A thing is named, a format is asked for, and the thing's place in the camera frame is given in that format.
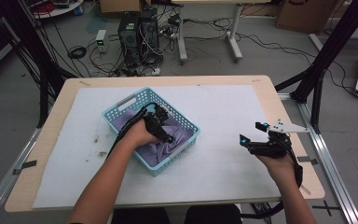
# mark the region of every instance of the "blue plastic basket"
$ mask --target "blue plastic basket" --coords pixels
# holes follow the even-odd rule
[[[106,109],[103,112],[103,117],[109,123],[109,126],[113,129],[113,131],[118,133],[119,130],[113,126],[113,121],[115,119],[118,119],[128,109],[139,111],[142,106],[152,102],[166,108],[170,112],[169,117],[178,121],[185,130],[193,131],[193,135],[186,142],[184,142],[181,146],[177,146],[178,148],[169,157],[154,167],[148,165],[147,162],[136,151],[134,151],[135,157],[150,171],[153,176],[157,176],[194,145],[197,136],[200,134],[200,128],[183,116],[180,112],[178,112],[178,110],[176,110],[150,88],[143,88]]]

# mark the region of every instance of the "computer tower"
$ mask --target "computer tower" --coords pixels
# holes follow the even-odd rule
[[[141,39],[151,49],[158,49],[158,15],[155,7],[147,8],[140,15]]]
[[[129,69],[135,68],[141,63],[139,50],[142,42],[139,35],[139,16],[139,12],[124,12],[118,26],[118,37],[124,56],[124,63]]]

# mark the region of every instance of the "wooden table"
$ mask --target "wooden table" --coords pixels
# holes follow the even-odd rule
[[[218,18],[234,19],[230,31],[226,33],[231,49],[235,55],[235,62],[242,58],[240,48],[235,40],[238,21],[241,16],[243,4],[247,3],[267,3],[270,0],[172,0],[179,7],[179,31],[178,48],[180,60],[184,63],[187,60],[185,36],[183,31],[184,19],[213,20]]]
[[[282,102],[267,76],[213,76],[213,77],[115,77],[115,78],[75,78],[65,82],[62,91],[53,106],[32,152],[27,161],[37,160],[35,167],[22,170],[19,179],[7,199],[8,212],[34,211],[33,203],[39,189],[48,157],[53,150],[58,135],[71,110],[77,91],[81,88],[117,88],[117,87],[166,87],[195,85],[252,85],[264,110],[268,123],[277,119],[290,120]],[[307,156],[298,136],[291,134],[293,149],[298,157]],[[306,199],[324,196],[324,189],[310,162],[301,162],[304,167],[304,181],[301,192]],[[266,200],[278,201],[280,197]],[[248,203],[251,200],[238,200]]]

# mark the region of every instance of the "hand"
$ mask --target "hand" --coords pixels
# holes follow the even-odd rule
[[[269,175],[277,185],[293,180],[296,182],[294,163],[289,155],[277,159],[265,156],[257,158],[267,167]]]
[[[143,119],[139,120],[132,125],[132,127],[130,127],[121,139],[121,141],[123,140],[132,142],[136,147],[140,147],[151,142],[158,142],[157,137],[147,131],[145,121]]]

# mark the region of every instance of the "table leg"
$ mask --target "table leg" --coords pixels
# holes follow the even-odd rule
[[[237,7],[234,12],[234,21],[231,27],[231,30],[227,32],[226,37],[228,39],[228,43],[234,51],[235,62],[242,58],[242,54],[240,48],[238,47],[237,41],[235,40],[235,34],[237,32],[238,21],[240,20],[241,15],[241,6],[242,4],[237,4]]]
[[[185,38],[183,36],[183,6],[179,6],[179,36],[178,36],[178,48],[179,48],[179,55],[180,55],[180,61],[182,64],[187,61],[187,53],[186,53],[186,46],[185,46]]]

